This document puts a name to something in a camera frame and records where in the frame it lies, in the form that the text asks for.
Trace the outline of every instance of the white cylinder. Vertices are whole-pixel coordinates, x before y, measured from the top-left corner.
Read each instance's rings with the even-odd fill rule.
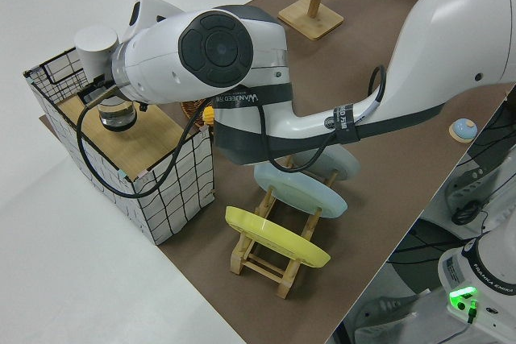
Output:
[[[478,250],[482,263],[494,276],[516,284],[516,211],[482,237]]]
[[[119,44],[116,31],[102,25],[80,30],[73,39],[88,82],[95,77],[111,75],[111,55]]]

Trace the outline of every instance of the plate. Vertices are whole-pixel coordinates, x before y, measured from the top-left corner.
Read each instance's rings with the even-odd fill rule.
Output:
[[[259,244],[306,266],[323,267],[330,260],[323,249],[301,235],[244,209],[226,207],[226,222]]]
[[[322,210],[321,218],[337,218],[347,209],[346,201],[320,181],[300,172],[288,173],[270,163],[255,165],[256,183],[268,191],[273,186],[273,196],[305,213]]]
[[[306,164],[316,151],[316,149],[312,149],[292,155],[294,165],[300,167]],[[348,180],[358,173],[360,163],[346,148],[340,144],[335,144],[324,148],[315,163],[306,170],[324,179],[329,179],[333,175],[333,171],[336,170],[339,172],[336,180]]]

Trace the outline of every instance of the blue round object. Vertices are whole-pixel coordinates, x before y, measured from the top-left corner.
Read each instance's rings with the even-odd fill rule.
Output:
[[[452,129],[457,136],[464,140],[473,140],[477,133],[475,123],[467,118],[459,118],[453,123]]]

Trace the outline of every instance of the wooden plate stand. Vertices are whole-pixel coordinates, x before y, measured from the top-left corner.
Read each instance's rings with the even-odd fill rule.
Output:
[[[334,183],[335,178],[338,176],[338,172],[335,171],[333,175],[325,180],[324,184],[328,187]],[[260,205],[256,207],[256,215],[267,219],[277,199],[273,196],[273,187],[270,187],[262,199]],[[317,209],[315,213],[311,214],[306,220],[305,226],[301,233],[301,236],[310,241],[314,233],[315,227],[317,226],[322,210]],[[292,288],[293,282],[298,274],[301,262],[299,260],[290,259],[286,269],[281,269],[276,265],[260,258],[257,255],[257,247],[259,246],[256,241],[246,236],[244,233],[240,233],[239,241],[231,253],[231,268],[230,270],[239,275],[243,267],[249,267],[252,270],[260,273],[267,278],[276,281],[278,287],[276,294],[285,299]]]

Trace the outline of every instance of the yellow plate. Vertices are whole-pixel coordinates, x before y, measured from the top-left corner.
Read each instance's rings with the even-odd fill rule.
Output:
[[[226,222],[259,244],[306,266],[323,267],[330,256],[321,248],[284,227],[236,207],[226,207]]]

